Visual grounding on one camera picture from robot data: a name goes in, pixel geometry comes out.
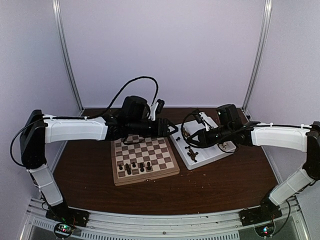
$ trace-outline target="white panel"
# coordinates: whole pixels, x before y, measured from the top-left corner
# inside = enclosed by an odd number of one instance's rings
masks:
[[[254,120],[274,124],[320,121],[320,2],[273,1],[268,39],[249,103]],[[306,160],[295,150],[269,147],[283,179]],[[313,240],[320,236],[320,184],[298,195]]]
[[[107,106],[128,80],[159,81],[166,106],[240,106],[256,56],[264,0],[64,0],[61,13],[82,103]],[[152,99],[133,83],[119,97]]]
[[[30,197],[37,189],[24,168],[10,159],[12,137],[32,110],[76,115],[51,0],[0,0],[0,232],[17,239]],[[50,144],[51,167],[61,143]],[[14,156],[20,161],[19,142]]]

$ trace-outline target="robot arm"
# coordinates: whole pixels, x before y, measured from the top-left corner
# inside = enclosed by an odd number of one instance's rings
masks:
[[[91,117],[59,117],[43,115],[34,110],[20,136],[21,161],[37,184],[50,208],[47,218],[85,226],[88,212],[69,208],[49,170],[45,157],[45,144],[59,141],[124,140],[129,135],[168,137],[178,128],[166,118],[158,118],[164,101],[158,100],[151,109],[147,101],[138,96],[128,96],[120,111],[114,115]]]
[[[257,210],[248,209],[240,212],[244,226],[268,221],[271,216],[280,217],[280,204],[320,180],[320,122],[315,121],[312,125],[302,124],[301,126],[253,121],[242,124],[233,104],[219,107],[217,113],[221,126],[198,130],[185,141],[199,148],[232,141],[245,146],[275,146],[307,153],[305,164],[284,182],[270,190],[261,200],[261,206]],[[203,113],[195,115],[199,123],[205,119]]]

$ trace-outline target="aluminum frame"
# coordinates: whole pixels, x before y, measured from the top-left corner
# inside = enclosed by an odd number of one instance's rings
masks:
[[[70,61],[70,57],[69,57],[69,53],[68,53],[65,31],[64,31],[61,10],[60,10],[60,0],[52,0],[52,6],[53,6],[53,13],[54,13],[56,26],[58,29],[61,48],[62,48],[63,62],[65,65],[65,68],[66,68],[68,78],[69,78],[72,93],[73,93],[74,98],[76,100],[76,104],[78,106],[78,109],[81,112],[84,109],[84,107],[83,107],[81,99],[80,99],[79,91],[78,91],[77,84],[75,81],[75,76],[74,76],[74,73],[73,73],[73,70],[71,67],[71,61]]]
[[[55,221],[45,217],[46,211],[42,208],[42,203],[42,200],[31,199],[20,240],[29,240],[32,226],[51,231],[56,224]],[[297,199],[290,198],[289,204],[299,239],[309,240],[308,229]],[[289,211],[287,203],[281,204],[280,208],[283,213],[281,219],[285,219]],[[84,240],[208,240],[212,236],[234,234],[237,236],[240,230],[253,227],[252,225],[242,226],[240,210],[186,215],[129,215],[89,210],[87,227],[77,227],[79,231],[74,237]]]
[[[244,102],[242,105],[242,110],[244,112],[246,112],[248,109],[249,101],[252,96],[255,83],[257,81],[259,68],[261,65],[263,52],[265,49],[267,36],[268,36],[268,32],[269,32],[271,13],[272,13],[272,0],[265,0],[259,44],[258,44],[258,48],[257,48],[255,60],[254,60],[254,65],[253,65],[253,69],[252,69],[252,73],[251,73],[251,78],[250,78],[248,90],[246,92]]]

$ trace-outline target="metal extrusion bar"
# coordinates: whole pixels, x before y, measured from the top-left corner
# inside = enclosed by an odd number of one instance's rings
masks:
[[[56,21],[56,26],[57,26],[58,33],[59,33],[59,39],[60,39],[61,48],[62,48],[64,65],[65,65],[65,68],[66,68],[66,71],[68,74],[68,78],[70,81],[72,93],[73,93],[75,100],[76,100],[76,104],[78,106],[79,111],[82,111],[84,109],[84,107],[83,107],[81,99],[80,99],[79,91],[78,91],[76,81],[75,81],[75,76],[74,76],[74,73],[73,73],[72,67],[71,67],[71,61],[70,61],[69,53],[68,53],[68,49],[67,49],[67,42],[66,42],[64,26],[63,26],[63,22],[62,22],[61,10],[60,10],[60,0],[52,0],[52,5],[53,5],[53,12],[54,12],[54,17],[55,17],[55,21]]]
[[[247,92],[246,92],[246,95],[244,98],[243,106],[242,106],[242,110],[244,112],[247,111],[249,100],[252,96],[253,89],[254,89],[254,86],[255,86],[255,83],[256,83],[256,80],[258,77],[258,72],[259,72],[259,68],[261,65],[263,51],[264,51],[265,44],[267,41],[270,20],[271,20],[271,12],[272,12],[272,0],[265,0],[258,49],[257,49],[255,60],[254,60],[254,65],[253,65],[253,69],[252,69],[252,73],[251,73],[249,86],[248,86],[248,89],[247,89]]]

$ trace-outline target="vent grille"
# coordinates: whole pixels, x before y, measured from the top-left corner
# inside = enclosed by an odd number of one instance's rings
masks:
[[[54,224],[52,224],[51,222],[47,222],[47,221],[43,221],[43,220],[38,220],[35,219],[33,222],[33,225],[42,228],[42,229],[47,229],[47,230],[54,230]]]
[[[34,226],[42,229],[53,231],[55,224],[42,219],[34,219]],[[73,236],[83,240],[159,240],[161,237],[141,237],[141,238],[131,238],[131,237],[119,237],[112,236],[110,234],[92,232],[89,230],[82,230],[80,236]],[[228,233],[221,234],[211,234],[210,236],[198,237],[198,238],[188,238],[188,237],[166,237],[166,240],[240,240],[238,231],[232,231]]]
[[[92,232],[85,232],[82,231],[81,239],[84,240],[149,240],[152,238],[129,238],[129,237],[112,237],[105,234],[100,233],[92,233]],[[201,238],[166,238],[166,239],[179,239],[179,240],[240,240],[239,233],[237,231],[229,232],[229,233],[222,233],[222,234],[214,234],[210,237],[201,237]]]

